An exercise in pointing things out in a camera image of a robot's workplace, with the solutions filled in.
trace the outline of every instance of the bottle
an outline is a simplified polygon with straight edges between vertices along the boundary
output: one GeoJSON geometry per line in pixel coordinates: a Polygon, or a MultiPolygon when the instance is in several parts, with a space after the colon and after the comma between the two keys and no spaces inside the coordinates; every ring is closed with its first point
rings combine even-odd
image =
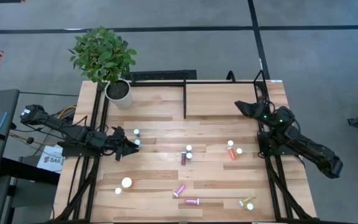
{"type": "Polygon", "coordinates": [[[231,159],[235,160],[235,159],[237,159],[237,156],[236,156],[236,153],[234,153],[233,145],[234,145],[234,142],[232,140],[230,140],[227,142],[226,147],[227,147],[227,150],[229,151],[231,159]]]}

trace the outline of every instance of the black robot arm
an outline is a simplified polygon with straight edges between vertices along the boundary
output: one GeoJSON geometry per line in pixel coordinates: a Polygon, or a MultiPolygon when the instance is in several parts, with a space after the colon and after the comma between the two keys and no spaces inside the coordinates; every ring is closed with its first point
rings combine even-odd
{"type": "Polygon", "coordinates": [[[286,107],[281,106],[271,112],[272,103],[262,97],[257,103],[235,102],[240,112],[249,118],[255,118],[268,126],[269,141],[276,148],[286,146],[297,154],[316,164],[318,169],[329,178],[338,178],[343,163],[329,148],[313,142],[303,136],[292,124],[296,122],[295,115],[286,107]]]}
{"type": "Polygon", "coordinates": [[[87,126],[67,124],[50,116],[40,105],[26,106],[20,118],[21,123],[29,127],[45,125],[64,134],[64,141],[58,142],[63,148],[63,156],[110,156],[116,153],[116,160],[120,161],[122,156],[139,151],[136,149],[139,146],[125,137],[125,132],[120,126],[113,127],[114,133],[107,136],[87,126]]]}

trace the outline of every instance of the wooden tabletop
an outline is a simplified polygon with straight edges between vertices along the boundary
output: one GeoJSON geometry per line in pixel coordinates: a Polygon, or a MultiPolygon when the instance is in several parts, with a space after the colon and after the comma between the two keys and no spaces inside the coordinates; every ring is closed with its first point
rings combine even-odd
{"type": "MultiPolygon", "coordinates": [[[[286,105],[283,83],[267,82],[270,100],[286,105]]],[[[187,117],[183,119],[182,87],[132,87],[134,102],[128,110],[109,103],[106,124],[122,126],[134,141],[140,130],[139,153],[116,162],[114,156],[101,158],[93,202],[92,222],[225,222],[274,221],[265,161],[257,156],[257,122],[245,118],[234,101],[255,102],[252,84],[191,84],[186,86],[187,117]],[[226,144],[234,141],[244,153],[232,161],[226,144]],[[193,158],[181,165],[181,152],[193,146],[193,158]],[[133,185],[116,195],[121,180],[133,185]],[[185,184],[178,198],[173,191],[185,184]],[[239,200],[253,199],[254,209],[244,210],[239,200]],[[185,199],[200,199],[187,205],[185,199]]],[[[83,82],[75,121],[90,117],[96,85],[83,82]]],[[[104,97],[101,97],[97,124],[104,97]]],[[[65,160],[55,198],[59,214],[67,204],[76,157],[65,160]]],[[[282,156],[289,191],[311,216],[316,215],[303,164],[293,156],[282,156]]],[[[78,166],[76,192],[81,166],[78,166]]],[[[281,214],[285,217],[279,190],[281,214]]],[[[81,204],[84,216],[87,194],[81,204]]]]}

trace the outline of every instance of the gray floor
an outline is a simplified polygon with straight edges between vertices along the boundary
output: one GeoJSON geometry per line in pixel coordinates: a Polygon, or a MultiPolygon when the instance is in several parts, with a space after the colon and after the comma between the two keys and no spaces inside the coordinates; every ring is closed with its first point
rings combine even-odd
{"type": "MultiPolygon", "coordinates": [[[[358,1],[254,0],[260,26],[358,25],[358,1]]],[[[250,26],[245,0],[27,0],[0,4],[0,29],[66,29],[157,26],[250,26]]],[[[133,71],[196,69],[199,79],[237,79],[259,71],[252,31],[123,33],[138,51],[133,71]]],[[[317,214],[324,220],[358,223],[358,30],[262,31],[271,79],[284,81],[302,132],[336,152],[342,177],[327,179],[306,163],[317,214]]],[[[74,34],[0,35],[0,89],[78,94],[82,78],[68,61],[74,34]]],[[[38,103],[48,112],[76,103],[76,97],[21,95],[18,105],[38,103]]],[[[34,135],[42,139],[42,134],[34,135]]],[[[34,153],[10,140],[6,156],[34,153]]],[[[26,208],[15,223],[44,221],[50,207],[26,208]]]]}

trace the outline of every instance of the black metal frame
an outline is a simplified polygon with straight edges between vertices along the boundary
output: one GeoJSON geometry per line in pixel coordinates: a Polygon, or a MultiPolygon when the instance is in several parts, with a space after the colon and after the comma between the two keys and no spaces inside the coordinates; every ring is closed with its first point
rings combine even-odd
{"type": "MultiPolygon", "coordinates": [[[[227,80],[231,80],[231,82],[212,82],[212,81],[194,81],[194,82],[188,82],[186,80],[186,77],[183,77],[183,81],[178,82],[132,82],[131,86],[139,86],[139,87],[148,87],[148,86],[176,86],[176,87],[183,87],[183,114],[184,118],[186,118],[186,85],[187,84],[239,84],[239,83],[246,83],[246,84],[253,84],[254,90],[255,90],[255,97],[258,99],[259,94],[258,91],[261,92],[262,96],[269,98],[269,93],[267,91],[266,86],[266,79],[264,72],[261,70],[255,79],[253,81],[237,81],[233,72],[230,71],[226,77],[227,80]]],[[[101,91],[98,90],[96,92],[95,102],[93,105],[93,111],[92,111],[92,118],[91,118],[91,126],[95,127],[96,124],[96,116],[98,114],[98,107],[101,97],[101,91]]],[[[101,124],[100,128],[101,131],[104,131],[104,125],[106,124],[106,117],[108,112],[108,103],[109,100],[104,97],[104,103],[103,103],[103,110],[101,115],[101,124]]],[[[263,135],[263,133],[266,133],[265,127],[262,123],[258,123],[259,125],[259,132],[257,133],[258,139],[260,139],[260,136],[263,135]]],[[[259,147],[261,152],[263,151],[264,147],[269,147],[269,144],[266,144],[266,142],[259,142],[259,147]]],[[[270,193],[272,196],[272,203],[273,203],[273,210],[276,222],[285,222],[285,223],[320,223],[320,224],[335,224],[340,222],[326,222],[321,221],[318,218],[313,218],[309,216],[296,202],[296,200],[292,197],[291,193],[287,189],[287,185],[285,182],[285,175],[284,170],[282,166],[282,161],[280,158],[280,155],[275,156],[276,165],[278,174],[274,171],[272,161],[270,160],[270,156],[264,157],[265,164],[266,164],[266,170],[267,170],[267,176],[268,176],[268,182],[270,187],[270,193]],[[283,218],[280,214],[280,207],[278,204],[278,197],[276,192],[277,186],[280,191],[282,192],[284,196],[284,204],[285,204],[285,210],[287,217],[283,218]],[[292,210],[295,211],[295,213],[298,215],[300,219],[293,218],[292,210]]],[[[83,162],[83,170],[81,171],[80,175],[80,185],[78,187],[78,191],[76,195],[73,197],[73,200],[71,200],[69,207],[65,209],[64,214],[60,215],[55,221],[52,221],[53,223],[89,223],[91,220],[91,212],[92,212],[92,206],[93,206],[93,199],[94,199],[94,191],[96,186],[96,176],[98,173],[98,167],[99,167],[100,157],[95,157],[93,166],[91,168],[91,171],[89,172],[88,176],[86,177],[86,171],[89,164],[89,157],[86,157],[83,162]],[[88,194],[88,202],[86,204],[86,211],[85,211],[85,218],[78,219],[79,211],[75,213],[72,220],[68,220],[68,217],[70,216],[71,211],[76,208],[79,209],[82,196],[85,192],[85,190],[89,186],[89,194],[88,194]]]]}

